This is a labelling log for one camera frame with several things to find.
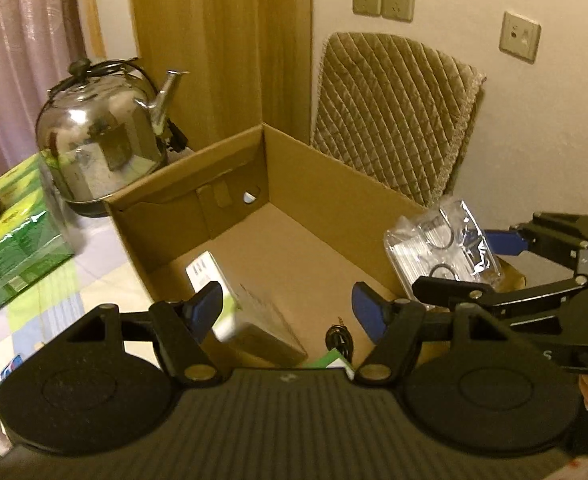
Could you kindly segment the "clear plastic bag with hooks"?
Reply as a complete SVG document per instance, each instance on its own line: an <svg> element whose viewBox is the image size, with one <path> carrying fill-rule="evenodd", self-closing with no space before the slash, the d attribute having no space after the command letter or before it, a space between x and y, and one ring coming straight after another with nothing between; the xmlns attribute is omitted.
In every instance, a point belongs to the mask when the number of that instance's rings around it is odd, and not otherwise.
<svg viewBox="0 0 588 480"><path fill-rule="evenodd" d="M418 278L446 278L497 287L499 261L464 200L444 197L412 218L401 217L383 237L387 256L409 298Z"/></svg>

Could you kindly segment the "white Mecobalamin tablet box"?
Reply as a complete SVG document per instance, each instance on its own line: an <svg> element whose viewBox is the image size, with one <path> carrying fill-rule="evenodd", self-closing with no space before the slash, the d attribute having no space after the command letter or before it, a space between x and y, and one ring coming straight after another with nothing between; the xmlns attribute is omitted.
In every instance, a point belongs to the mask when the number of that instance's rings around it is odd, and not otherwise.
<svg viewBox="0 0 588 480"><path fill-rule="evenodd" d="M213 335L228 347L280 367L294 367L307 352L280 310L238 281L229 281L211 252L202 252L185 268L199 292L209 282L222 288L223 306Z"/></svg>

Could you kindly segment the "green white medicine box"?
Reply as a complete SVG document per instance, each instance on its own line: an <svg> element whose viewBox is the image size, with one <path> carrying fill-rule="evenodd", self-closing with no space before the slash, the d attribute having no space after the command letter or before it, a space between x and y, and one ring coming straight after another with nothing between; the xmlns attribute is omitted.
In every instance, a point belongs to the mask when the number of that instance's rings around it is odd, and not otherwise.
<svg viewBox="0 0 588 480"><path fill-rule="evenodd" d="M325 368L341 368L344 370L347 377L352 380L355 376L355 370L346 358L337 349L332 349L327 352L322 358L310 362L306 365L307 368L313 370L324 370Z"/></svg>

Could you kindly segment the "blue label toothpick box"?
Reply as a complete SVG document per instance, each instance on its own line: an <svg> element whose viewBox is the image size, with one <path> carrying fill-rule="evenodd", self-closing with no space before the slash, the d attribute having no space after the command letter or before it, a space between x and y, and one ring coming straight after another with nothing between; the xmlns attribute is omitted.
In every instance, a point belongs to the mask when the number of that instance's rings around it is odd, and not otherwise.
<svg viewBox="0 0 588 480"><path fill-rule="evenodd" d="M20 354L17 354L9 361L9 363L2 369L0 374L0 382L4 382L4 380L13 373L21 364L24 362L24 359Z"/></svg>

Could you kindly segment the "checkered tablecloth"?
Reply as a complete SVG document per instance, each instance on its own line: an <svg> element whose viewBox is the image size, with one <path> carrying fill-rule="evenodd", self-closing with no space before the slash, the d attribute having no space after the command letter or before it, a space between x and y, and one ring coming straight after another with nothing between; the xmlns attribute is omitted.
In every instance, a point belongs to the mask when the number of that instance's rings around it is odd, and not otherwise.
<svg viewBox="0 0 588 480"><path fill-rule="evenodd" d="M79 252L0 310L0 372L27 359L99 304L145 311L151 297L108 218L80 218Z"/></svg>

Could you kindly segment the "brown cardboard box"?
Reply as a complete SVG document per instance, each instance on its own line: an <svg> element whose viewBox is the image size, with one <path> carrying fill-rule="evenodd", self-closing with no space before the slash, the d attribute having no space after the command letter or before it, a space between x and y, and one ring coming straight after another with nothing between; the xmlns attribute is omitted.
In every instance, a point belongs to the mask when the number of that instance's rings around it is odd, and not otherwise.
<svg viewBox="0 0 588 480"><path fill-rule="evenodd" d="M385 232L422 207L268 125L237 133L111 196L107 207L154 300L191 296L187 265L210 252L224 278L276 307L310 361L343 322L361 362L373 344L352 314L366 282L405 292Z"/></svg>

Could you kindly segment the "green tissue multipack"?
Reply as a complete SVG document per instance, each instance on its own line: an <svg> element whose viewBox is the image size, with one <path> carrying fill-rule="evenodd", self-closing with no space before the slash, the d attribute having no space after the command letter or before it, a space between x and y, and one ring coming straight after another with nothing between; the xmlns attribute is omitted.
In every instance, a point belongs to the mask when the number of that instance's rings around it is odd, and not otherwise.
<svg viewBox="0 0 588 480"><path fill-rule="evenodd" d="M0 177L0 309L70 259L62 203L38 154Z"/></svg>

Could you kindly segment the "quilted chair cushion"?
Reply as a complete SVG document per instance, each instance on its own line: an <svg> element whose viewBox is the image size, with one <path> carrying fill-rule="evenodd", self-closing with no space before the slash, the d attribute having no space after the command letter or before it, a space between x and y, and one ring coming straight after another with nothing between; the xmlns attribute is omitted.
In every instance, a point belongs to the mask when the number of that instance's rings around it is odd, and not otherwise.
<svg viewBox="0 0 588 480"><path fill-rule="evenodd" d="M413 39L327 38L311 145L423 207L451 192L485 75Z"/></svg>

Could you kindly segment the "stainless steel kettle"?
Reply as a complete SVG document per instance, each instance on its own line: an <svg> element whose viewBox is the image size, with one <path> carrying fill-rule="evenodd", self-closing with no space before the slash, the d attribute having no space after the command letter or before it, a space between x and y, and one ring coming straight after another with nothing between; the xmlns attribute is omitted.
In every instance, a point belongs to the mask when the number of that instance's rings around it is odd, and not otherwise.
<svg viewBox="0 0 588 480"><path fill-rule="evenodd" d="M105 200L163 168L168 153L187 149L168 116L184 70L167 70L157 87L132 60L79 58L47 91L36 118L36 144L65 203L85 217L104 217Z"/></svg>

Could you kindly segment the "brown curtain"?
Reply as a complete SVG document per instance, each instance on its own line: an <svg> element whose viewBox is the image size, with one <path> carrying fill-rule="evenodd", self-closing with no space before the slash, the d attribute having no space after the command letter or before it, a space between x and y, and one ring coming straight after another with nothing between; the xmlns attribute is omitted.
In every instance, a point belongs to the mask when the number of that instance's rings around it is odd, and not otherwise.
<svg viewBox="0 0 588 480"><path fill-rule="evenodd" d="M184 77L172 122L194 151L269 125L310 138L312 0L131 0L143 68Z"/></svg>

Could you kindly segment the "pink curtain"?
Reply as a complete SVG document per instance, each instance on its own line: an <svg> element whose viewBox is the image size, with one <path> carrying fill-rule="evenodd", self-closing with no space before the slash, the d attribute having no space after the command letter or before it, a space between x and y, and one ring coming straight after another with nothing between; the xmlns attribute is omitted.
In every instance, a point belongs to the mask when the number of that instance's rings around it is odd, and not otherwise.
<svg viewBox="0 0 588 480"><path fill-rule="evenodd" d="M83 55L78 0L0 0L0 175L36 152L47 91Z"/></svg>

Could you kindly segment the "wall sockets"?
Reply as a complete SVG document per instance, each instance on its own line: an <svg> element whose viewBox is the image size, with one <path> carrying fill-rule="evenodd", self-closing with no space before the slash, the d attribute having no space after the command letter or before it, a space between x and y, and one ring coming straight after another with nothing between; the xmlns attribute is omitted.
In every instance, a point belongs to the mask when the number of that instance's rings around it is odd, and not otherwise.
<svg viewBox="0 0 588 480"><path fill-rule="evenodd" d="M352 13L411 23L415 0L352 0Z"/></svg>

